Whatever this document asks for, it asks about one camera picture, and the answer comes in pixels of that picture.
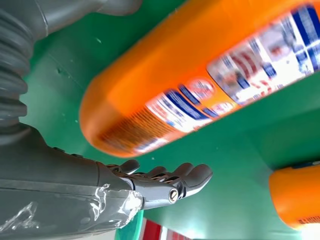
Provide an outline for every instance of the clear tape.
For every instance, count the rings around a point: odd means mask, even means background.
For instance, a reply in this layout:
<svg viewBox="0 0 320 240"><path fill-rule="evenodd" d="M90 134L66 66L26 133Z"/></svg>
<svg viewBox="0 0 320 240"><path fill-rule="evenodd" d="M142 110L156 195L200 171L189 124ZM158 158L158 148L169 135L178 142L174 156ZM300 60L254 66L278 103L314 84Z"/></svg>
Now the clear tape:
<svg viewBox="0 0 320 240"><path fill-rule="evenodd" d="M97 235L126 226L143 203L138 192L115 191L109 184L91 187L0 180L0 185L5 186L0 189L0 239Z"/></svg>

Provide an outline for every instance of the prosthetic hand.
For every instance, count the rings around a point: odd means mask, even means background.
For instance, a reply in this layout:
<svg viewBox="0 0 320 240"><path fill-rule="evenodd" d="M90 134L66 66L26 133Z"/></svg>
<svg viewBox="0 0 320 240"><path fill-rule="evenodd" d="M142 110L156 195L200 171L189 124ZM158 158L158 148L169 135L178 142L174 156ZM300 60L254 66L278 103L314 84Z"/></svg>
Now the prosthetic hand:
<svg viewBox="0 0 320 240"><path fill-rule="evenodd" d="M206 165L174 172L139 164L104 165L48 146L20 123L20 95L35 41L92 12L126 15L141 0L0 1L0 239L72 239L128 224L137 211L174 204L212 176Z"/></svg>
<svg viewBox="0 0 320 240"><path fill-rule="evenodd" d="M168 172L163 166L158 166L148 173L134 173L140 167L136 160L129 160L121 166L107 167L129 184L132 190L140 193L143 197L143 209L174 204L179 199L196 194L213 175L205 164L193 167L190 163L183 163L174 172Z"/></svg>

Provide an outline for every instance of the blue stripe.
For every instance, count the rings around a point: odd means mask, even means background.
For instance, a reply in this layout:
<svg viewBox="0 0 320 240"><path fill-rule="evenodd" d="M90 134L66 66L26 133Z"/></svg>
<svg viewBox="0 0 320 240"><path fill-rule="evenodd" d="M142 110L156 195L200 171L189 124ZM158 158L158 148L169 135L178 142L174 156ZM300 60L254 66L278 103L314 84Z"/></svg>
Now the blue stripe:
<svg viewBox="0 0 320 240"><path fill-rule="evenodd" d="M195 119L195 120L203 120L209 119L208 116L198 111L194 106L191 105L189 102L186 100L181 94L175 90L171 90L165 93L170 101L176 105L177 108L184 112L185 114Z"/></svg>
<svg viewBox="0 0 320 240"><path fill-rule="evenodd" d="M217 112L210 110L209 108L207 108L207 107L203 108L202 111L213 118L219 117L219 115Z"/></svg>
<svg viewBox="0 0 320 240"><path fill-rule="evenodd" d="M306 46L319 39L320 22L313 7L302 7L292 16Z"/></svg>
<svg viewBox="0 0 320 240"><path fill-rule="evenodd" d="M314 71L318 71L320 65L320 44L309 48L308 53Z"/></svg>
<svg viewBox="0 0 320 240"><path fill-rule="evenodd" d="M194 105L199 105L200 102L194 97L191 92L189 92L185 85L179 85L179 90L181 91L186 98L189 99Z"/></svg>

